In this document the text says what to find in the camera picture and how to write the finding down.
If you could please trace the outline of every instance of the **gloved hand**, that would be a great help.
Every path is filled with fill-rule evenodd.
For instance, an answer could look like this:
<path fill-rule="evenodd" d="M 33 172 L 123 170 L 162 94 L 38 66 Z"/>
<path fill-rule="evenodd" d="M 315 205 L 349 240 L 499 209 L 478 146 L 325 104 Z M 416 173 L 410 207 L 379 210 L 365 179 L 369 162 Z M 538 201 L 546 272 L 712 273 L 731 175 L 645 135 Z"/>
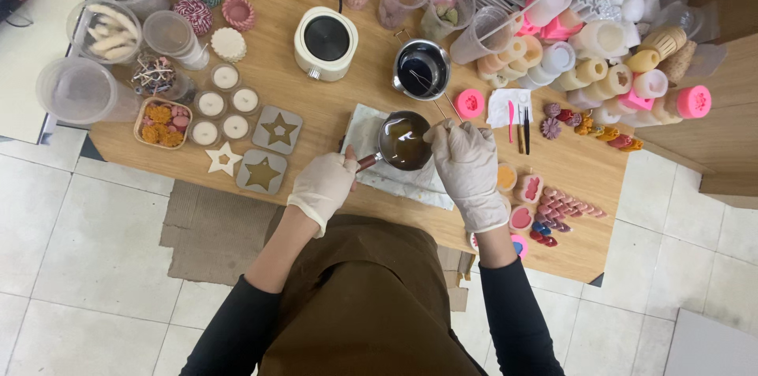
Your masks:
<path fill-rule="evenodd" d="M 466 231 L 482 233 L 508 223 L 497 186 L 497 146 L 492 130 L 451 119 L 424 134 L 447 195 L 458 206 Z"/>
<path fill-rule="evenodd" d="M 321 227 L 313 238 L 324 236 L 327 221 L 355 189 L 358 168 L 353 147 L 348 146 L 345 155 L 332 152 L 314 158 L 295 178 L 287 205 L 300 207 Z"/>

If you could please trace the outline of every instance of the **person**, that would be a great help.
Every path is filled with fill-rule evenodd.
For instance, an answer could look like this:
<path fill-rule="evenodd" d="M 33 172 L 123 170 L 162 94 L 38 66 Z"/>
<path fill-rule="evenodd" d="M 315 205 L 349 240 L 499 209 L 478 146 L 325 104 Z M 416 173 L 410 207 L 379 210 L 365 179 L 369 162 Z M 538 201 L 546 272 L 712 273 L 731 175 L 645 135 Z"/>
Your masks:
<path fill-rule="evenodd" d="M 424 140 L 466 231 L 477 235 L 500 371 L 563 375 L 495 189 L 492 131 L 447 119 Z M 379 219 L 334 216 L 355 189 L 357 169 L 348 147 L 344 156 L 315 158 L 298 175 L 273 234 L 180 376 L 247 376 L 256 364 L 261 376 L 486 374 L 450 327 L 431 236 Z"/>

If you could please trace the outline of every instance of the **wooden tray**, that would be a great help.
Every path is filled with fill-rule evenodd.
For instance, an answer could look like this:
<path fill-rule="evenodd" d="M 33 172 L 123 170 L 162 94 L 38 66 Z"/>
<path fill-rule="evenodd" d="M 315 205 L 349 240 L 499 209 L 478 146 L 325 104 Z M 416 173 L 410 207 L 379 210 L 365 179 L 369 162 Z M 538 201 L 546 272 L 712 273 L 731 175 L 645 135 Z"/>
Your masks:
<path fill-rule="evenodd" d="M 161 144 L 151 144 L 147 142 L 145 139 L 142 139 L 142 127 L 143 127 L 142 120 L 145 118 L 145 109 L 150 103 L 155 102 L 155 101 L 158 101 L 160 103 L 170 103 L 171 105 L 177 105 L 178 107 L 185 108 L 187 112 L 189 113 L 189 122 L 187 123 L 187 129 L 184 130 L 184 139 L 182 139 L 182 142 L 175 147 L 167 147 L 166 145 L 161 145 Z M 190 129 L 190 124 L 192 124 L 192 109 L 190 109 L 186 105 L 182 105 L 181 103 L 171 102 L 170 100 L 161 99 L 161 98 L 155 98 L 155 97 L 147 98 L 143 102 L 142 108 L 139 109 L 139 115 L 137 116 L 137 121 L 134 123 L 134 137 L 137 138 L 138 141 L 142 142 L 145 145 L 150 145 L 153 147 L 158 147 L 158 148 L 163 148 L 163 149 L 175 150 L 175 149 L 182 148 L 182 146 L 184 145 L 184 142 L 187 141 L 186 133 L 187 133 L 187 130 Z"/>

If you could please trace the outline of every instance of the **wooden table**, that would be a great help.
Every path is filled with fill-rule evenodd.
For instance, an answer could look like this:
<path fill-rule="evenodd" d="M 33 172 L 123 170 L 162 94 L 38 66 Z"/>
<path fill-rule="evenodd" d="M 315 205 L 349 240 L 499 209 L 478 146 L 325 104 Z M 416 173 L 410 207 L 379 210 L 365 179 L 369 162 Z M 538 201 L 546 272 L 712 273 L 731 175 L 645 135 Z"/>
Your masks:
<path fill-rule="evenodd" d="M 336 9 L 336 0 L 250 2 L 255 7 L 257 21 L 251 31 L 242 34 L 248 46 L 247 56 L 236 64 L 242 73 L 242 80 L 259 92 L 263 104 L 297 113 L 304 122 L 294 152 L 286 156 L 289 166 L 279 193 L 267 196 L 247 191 L 238 188 L 234 179 L 226 173 L 208 173 L 208 156 L 203 148 L 189 141 L 179 150 L 163 150 L 140 144 L 133 136 L 131 123 L 98 122 L 92 127 L 90 136 L 103 158 L 125 166 L 282 205 L 292 190 L 295 176 L 308 162 L 316 155 L 338 149 L 338 143 L 346 131 L 350 114 L 357 103 L 364 103 L 384 112 L 411 109 L 421 113 L 432 124 L 442 119 L 433 103 L 410 99 L 390 85 L 392 65 L 399 43 L 393 37 L 394 31 L 383 29 L 376 21 L 375 7 L 378 0 L 372 0 L 361 12 L 350 9 L 343 11 L 358 29 L 358 50 L 347 75 L 332 83 L 310 80 L 306 73 L 298 68 L 294 59 L 293 34 L 304 12 L 313 6 Z M 214 27 L 226 26 L 220 6 L 213 9 L 213 13 Z M 404 26 L 413 28 L 418 24 L 422 14 L 421 10 L 416 10 L 411 19 L 405 21 Z M 450 48 L 450 43 L 457 36 L 458 33 L 455 33 L 448 37 L 444 43 L 445 47 Z M 203 37 L 202 40 L 208 41 L 209 36 Z M 218 62 L 219 59 L 211 52 L 211 62 L 203 71 L 187 73 L 200 88 L 209 88 L 209 72 Z M 127 71 L 117 71 L 117 76 L 126 78 Z M 452 98 L 467 88 L 482 90 L 485 98 L 489 97 L 492 90 L 488 83 L 477 78 L 474 63 L 465 66 L 453 64 L 452 78 L 447 89 L 449 95 Z M 532 102 L 536 120 L 531 124 L 531 155 L 520 155 L 517 144 L 508 142 L 507 128 L 502 128 L 497 129 L 495 133 L 499 160 L 516 165 L 521 173 L 541 173 L 545 177 L 546 185 L 561 188 L 570 195 L 597 203 L 609 217 L 569 218 L 567 223 L 574 227 L 574 232 L 557 233 L 555 237 L 560 243 L 558 247 L 547 248 L 528 239 L 530 251 L 525 265 L 589 283 L 599 276 L 605 267 L 614 216 L 619 204 L 621 180 L 629 155 L 609 147 L 605 142 L 576 135 L 566 126 L 557 140 L 548 141 L 542 138 L 539 123 L 544 119 L 540 110 L 544 104 L 558 102 L 563 107 L 570 106 L 566 103 L 564 94 L 549 88 L 536 90 L 532 94 Z M 447 100 L 442 98 L 438 103 L 447 116 L 455 116 Z M 485 119 L 486 111 L 472 121 L 477 126 L 484 127 L 487 126 Z M 257 117 L 253 117 L 252 121 L 255 123 Z M 631 133 L 631 129 L 624 128 L 625 132 Z M 232 150 L 238 154 L 255 148 L 250 141 L 236 141 L 231 145 Z M 348 197 L 342 212 L 375 216 L 390 222 L 417 226 L 430 233 L 441 245 L 470 251 L 463 222 L 457 210 L 446 211 L 422 205 L 408 198 L 393 197 L 369 186 L 358 185 L 358 190 Z"/>

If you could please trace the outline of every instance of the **black sleeve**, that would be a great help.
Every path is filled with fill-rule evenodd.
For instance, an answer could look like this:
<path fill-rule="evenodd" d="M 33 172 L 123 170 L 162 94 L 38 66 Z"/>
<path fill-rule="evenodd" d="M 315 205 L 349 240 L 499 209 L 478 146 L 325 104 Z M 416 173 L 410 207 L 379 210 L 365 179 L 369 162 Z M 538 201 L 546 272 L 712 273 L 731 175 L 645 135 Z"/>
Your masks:
<path fill-rule="evenodd" d="M 270 343 L 279 296 L 256 289 L 240 275 L 180 376 L 250 376 Z"/>
<path fill-rule="evenodd" d="M 500 371 L 506 376 L 563 376 L 521 258 L 506 267 L 479 269 Z"/>

